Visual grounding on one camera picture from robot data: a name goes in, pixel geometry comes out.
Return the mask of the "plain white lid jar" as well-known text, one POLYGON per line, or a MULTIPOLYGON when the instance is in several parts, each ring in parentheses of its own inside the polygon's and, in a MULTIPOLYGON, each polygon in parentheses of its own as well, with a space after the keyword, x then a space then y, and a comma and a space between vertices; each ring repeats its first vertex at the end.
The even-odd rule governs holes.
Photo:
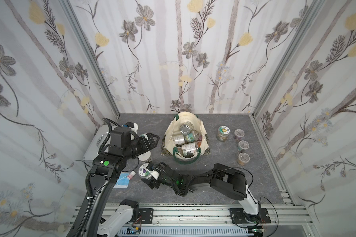
POLYGON ((138 159, 141 163, 151 163, 152 162, 152 155, 151 152, 148 151, 144 154, 138 156, 138 159))

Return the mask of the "white purple cartoon seed jar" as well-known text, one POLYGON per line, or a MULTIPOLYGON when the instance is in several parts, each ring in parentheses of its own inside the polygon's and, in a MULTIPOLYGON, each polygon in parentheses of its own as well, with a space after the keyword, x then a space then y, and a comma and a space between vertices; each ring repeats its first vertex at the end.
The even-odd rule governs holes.
POLYGON ((141 165, 140 168, 138 169, 138 175, 140 176, 141 179, 149 180, 152 177, 149 169, 147 168, 149 165, 150 163, 145 163, 141 165))

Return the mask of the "red orange label seed jar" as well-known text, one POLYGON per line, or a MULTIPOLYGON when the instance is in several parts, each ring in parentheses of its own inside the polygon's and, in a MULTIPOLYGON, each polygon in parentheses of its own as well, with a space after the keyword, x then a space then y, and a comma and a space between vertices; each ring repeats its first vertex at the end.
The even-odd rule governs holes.
POLYGON ((196 141, 182 145, 182 155, 185 158, 193 157, 201 146, 201 141, 196 141))

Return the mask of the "white cartoon label seed jar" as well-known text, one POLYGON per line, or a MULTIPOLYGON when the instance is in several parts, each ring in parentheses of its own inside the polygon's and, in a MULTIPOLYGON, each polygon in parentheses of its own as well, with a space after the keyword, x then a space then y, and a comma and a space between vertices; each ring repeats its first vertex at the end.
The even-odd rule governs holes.
POLYGON ((221 142, 227 141, 228 137, 230 135, 230 129, 227 126, 220 126, 218 128, 218 134, 217 134, 217 139, 221 142))

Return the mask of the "clear jar brown contents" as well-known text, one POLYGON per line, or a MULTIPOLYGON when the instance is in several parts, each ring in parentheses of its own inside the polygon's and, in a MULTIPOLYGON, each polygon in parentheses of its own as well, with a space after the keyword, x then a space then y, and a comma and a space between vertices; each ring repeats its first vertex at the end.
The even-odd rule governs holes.
POLYGON ((240 166, 244 166, 250 162, 250 156, 247 153, 239 153, 237 158, 237 163, 240 166))

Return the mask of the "clear jar grey contents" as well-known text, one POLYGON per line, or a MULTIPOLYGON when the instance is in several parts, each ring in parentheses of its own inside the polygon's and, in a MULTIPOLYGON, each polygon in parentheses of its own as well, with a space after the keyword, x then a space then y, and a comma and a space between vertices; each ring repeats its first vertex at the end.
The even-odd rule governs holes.
POLYGON ((246 150, 248 150, 250 147, 249 143, 245 140, 241 140, 238 142, 238 145, 237 145, 237 149, 239 152, 245 152, 246 150))

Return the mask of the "clear purple label seed jar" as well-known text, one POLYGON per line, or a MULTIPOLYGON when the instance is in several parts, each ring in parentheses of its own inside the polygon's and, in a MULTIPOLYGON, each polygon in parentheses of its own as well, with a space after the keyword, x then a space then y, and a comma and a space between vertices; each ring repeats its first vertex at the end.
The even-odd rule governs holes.
POLYGON ((236 141, 241 141, 245 136, 245 132, 242 129, 236 129, 233 133, 233 138, 236 141))

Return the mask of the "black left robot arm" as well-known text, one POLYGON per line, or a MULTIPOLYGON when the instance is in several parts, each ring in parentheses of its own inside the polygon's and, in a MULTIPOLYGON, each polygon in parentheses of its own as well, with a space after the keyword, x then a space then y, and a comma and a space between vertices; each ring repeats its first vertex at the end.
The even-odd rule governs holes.
POLYGON ((108 126, 105 140, 85 178, 86 195, 68 232, 69 237, 114 237, 124 225, 139 218, 139 204, 124 200, 104 222, 102 214, 107 200, 127 161, 156 148, 160 137, 153 133, 137 135, 130 127, 104 118, 108 126))

